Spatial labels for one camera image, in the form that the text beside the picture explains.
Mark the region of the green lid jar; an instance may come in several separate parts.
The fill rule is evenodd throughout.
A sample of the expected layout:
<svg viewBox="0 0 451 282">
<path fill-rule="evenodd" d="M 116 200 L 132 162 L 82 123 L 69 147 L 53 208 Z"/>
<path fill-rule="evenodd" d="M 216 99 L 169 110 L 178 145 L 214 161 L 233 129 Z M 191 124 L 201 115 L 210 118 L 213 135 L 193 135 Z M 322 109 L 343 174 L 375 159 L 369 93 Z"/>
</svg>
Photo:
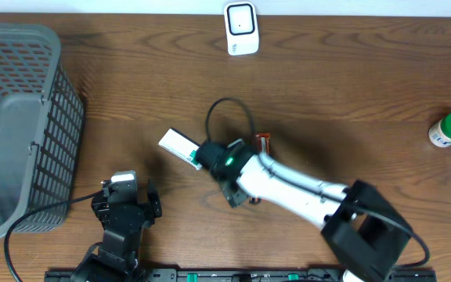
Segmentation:
<svg viewBox="0 0 451 282">
<path fill-rule="evenodd" d="M 451 114 L 433 124 L 428 131 L 428 137 L 437 147 L 451 146 Z"/>
</svg>

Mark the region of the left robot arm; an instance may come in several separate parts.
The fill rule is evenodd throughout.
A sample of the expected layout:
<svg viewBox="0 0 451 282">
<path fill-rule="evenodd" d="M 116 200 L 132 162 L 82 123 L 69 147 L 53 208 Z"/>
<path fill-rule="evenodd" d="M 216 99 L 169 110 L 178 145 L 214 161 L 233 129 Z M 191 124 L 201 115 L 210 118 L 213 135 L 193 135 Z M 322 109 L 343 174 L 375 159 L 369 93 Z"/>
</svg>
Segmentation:
<svg viewBox="0 0 451 282">
<path fill-rule="evenodd" d="M 101 222 L 103 239 L 92 245 L 71 275 L 72 281 L 137 281 L 139 247 L 143 231 L 162 216 L 155 185 L 146 185 L 147 201 L 138 201 L 135 180 L 102 182 L 102 190 L 92 199 L 92 210 Z"/>
</svg>

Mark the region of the orange chocolate bar wrapper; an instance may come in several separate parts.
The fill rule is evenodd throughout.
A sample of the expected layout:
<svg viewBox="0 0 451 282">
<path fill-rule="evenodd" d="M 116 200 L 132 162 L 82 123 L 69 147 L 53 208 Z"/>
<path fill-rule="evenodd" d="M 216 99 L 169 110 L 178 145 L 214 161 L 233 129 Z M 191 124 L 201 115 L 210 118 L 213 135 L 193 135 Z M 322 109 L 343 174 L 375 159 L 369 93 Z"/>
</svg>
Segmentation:
<svg viewBox="0 0 451 282">
<path fill-rule="evenodd" d="M 255 135 L 255 140 L 257 143 L 257 148 L 260 152 L 270 154 L 270 145 L 269 145 L 270 134 L 269 133 L 267 133 L 267 132 L 257 133 Z"/>
</svg>

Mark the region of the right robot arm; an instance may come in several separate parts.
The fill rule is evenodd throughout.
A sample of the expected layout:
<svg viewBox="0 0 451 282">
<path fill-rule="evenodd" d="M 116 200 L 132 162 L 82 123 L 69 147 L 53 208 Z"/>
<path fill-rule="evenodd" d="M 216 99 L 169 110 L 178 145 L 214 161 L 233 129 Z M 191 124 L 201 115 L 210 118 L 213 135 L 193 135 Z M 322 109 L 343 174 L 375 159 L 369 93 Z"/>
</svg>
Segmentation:
<svg viewBox="0 0 451 282">
<path fill-rule="evenodd" d="M 288 168 L 238 140 L 204 142 L 195 160 L 233 208 L 251 198 L 270 201 L 314 226 L 347 271 L 385 281 L 411 238 L 411 226 L 369 183 L 329 183 Z"/>
</svg>

